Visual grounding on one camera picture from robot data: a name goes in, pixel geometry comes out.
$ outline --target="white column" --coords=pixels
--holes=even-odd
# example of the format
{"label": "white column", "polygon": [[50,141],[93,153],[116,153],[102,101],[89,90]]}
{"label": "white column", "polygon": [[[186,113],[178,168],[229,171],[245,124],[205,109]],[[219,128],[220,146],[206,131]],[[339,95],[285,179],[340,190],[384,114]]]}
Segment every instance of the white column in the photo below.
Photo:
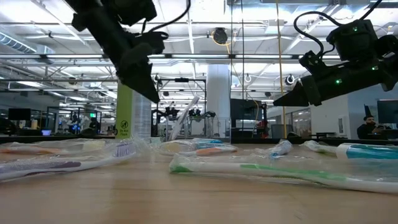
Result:
{"label": "white column", "polygon": [[231,73],[229,65],[208,65],[207,111],[214,111],[213,134],[218,133],[221,138],[226,136],[226,122],[230,118],[229,99],[231,94]]}

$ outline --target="man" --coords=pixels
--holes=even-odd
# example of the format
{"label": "man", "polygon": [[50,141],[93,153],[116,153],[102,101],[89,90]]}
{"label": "man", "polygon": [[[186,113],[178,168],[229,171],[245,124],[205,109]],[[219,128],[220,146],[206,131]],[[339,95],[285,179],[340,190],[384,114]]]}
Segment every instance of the man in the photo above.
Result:
{"label": "man", "polygon": [[383,128],[376,127],[376,122],[372,115],[367,115],[363,118],[365,121],[357,130],[359,139],[376,139],[372,134],[381,134]]}

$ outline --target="table surface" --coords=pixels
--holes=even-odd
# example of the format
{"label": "table surface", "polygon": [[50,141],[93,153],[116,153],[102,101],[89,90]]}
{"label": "table surface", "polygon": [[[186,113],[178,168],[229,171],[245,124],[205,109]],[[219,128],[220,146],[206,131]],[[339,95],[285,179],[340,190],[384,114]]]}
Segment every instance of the table surface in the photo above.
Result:
{"label": "table surface", "polygon": [[397,195],[169,174],[169,161],[150,156],[0,183],[0,223],[326,224],[398,219]]}

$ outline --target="computer monitor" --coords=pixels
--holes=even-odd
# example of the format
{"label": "computer monitor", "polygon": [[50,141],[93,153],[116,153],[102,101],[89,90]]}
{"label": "computer monitor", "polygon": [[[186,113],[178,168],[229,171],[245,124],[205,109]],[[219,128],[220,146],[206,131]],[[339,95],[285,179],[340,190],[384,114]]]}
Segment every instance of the computer monitor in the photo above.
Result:
{"label": "computer monitor", "polygon": [[231,99],[231,119],[232,120],[262,120],[261,101]]}
{"label": "computer monitor", "polygon": [[9,108],[8,119],[11,121],[30,120],[31,110],[29,108]]}
{"label": "computer monitor", "polygon": [[381,124],[398,123],[398,100],[379,100],[377,115]]}

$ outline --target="pillar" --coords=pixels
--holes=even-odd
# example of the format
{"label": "pillar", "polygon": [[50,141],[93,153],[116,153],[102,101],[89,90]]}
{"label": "pillar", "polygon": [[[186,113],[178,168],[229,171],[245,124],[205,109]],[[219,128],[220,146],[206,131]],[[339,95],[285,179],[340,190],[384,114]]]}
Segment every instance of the pillar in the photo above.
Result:
{"label": "pillar", "polygon": [[214,111],[217,117],[213,123],[213,134],[229,138],[231,74],[229,65],[208,65],[206,111]]}
{"label": "pillar", "polygon": [[150,137],[150,104],[141,94],[118,83],[116,139]]}

